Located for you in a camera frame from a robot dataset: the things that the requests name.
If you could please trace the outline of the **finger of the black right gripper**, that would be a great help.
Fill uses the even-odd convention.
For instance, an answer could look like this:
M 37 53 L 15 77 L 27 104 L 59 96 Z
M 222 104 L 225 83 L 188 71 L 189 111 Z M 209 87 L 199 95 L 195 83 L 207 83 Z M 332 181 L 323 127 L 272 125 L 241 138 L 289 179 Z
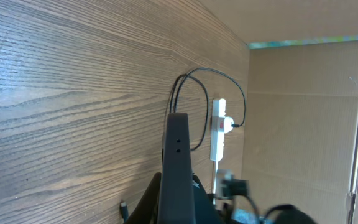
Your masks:
M 160 172 L 153 176 L 136 208 L 126 220 L 126 224 L 157 223 L 161 176 Z
M 195 201 L 196 224 L 223 224 L 199 178 L 193 174 L 193 194 Z

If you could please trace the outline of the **blue smartphone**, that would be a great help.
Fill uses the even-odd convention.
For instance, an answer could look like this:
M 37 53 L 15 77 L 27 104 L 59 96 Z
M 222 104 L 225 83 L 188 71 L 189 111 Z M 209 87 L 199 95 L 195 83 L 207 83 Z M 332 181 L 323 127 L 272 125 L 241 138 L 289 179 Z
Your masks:
M 163 149 L 158 223 L 195 223 L 188 115 L 167 117 Z

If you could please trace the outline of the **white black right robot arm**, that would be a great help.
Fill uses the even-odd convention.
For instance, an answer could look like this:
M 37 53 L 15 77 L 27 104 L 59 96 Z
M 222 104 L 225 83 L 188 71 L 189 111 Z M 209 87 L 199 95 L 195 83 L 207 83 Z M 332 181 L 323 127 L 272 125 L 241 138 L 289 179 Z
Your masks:
M 129 213 L 125 201 L 120 202 L 120 214 L 124 223 L 156 223 L 158 215 L 158 200 L 160 195 L 160 182 L 162 174 L 156 173 L 139 203 L 132 213 Z M 248 192 L 248 184 L 244 180 L 233 179 L 229 189 L 234 191 L 230 200 L 236 196 L 245 197 L 250 203 L 254 214 L 242 210 L 235 210 L 233 203 L 225 203 L 222 210 L 213 205 L 214 194 L 206 193 L 199 178 L 193 176 L 193 192 L 195 205 L 195 218 L 197 223 L 273 223 L 273 224 L 315 224 L 316 222 L 291 204 L 276 205 L 264 214 L 259 212 L 255 202 Z

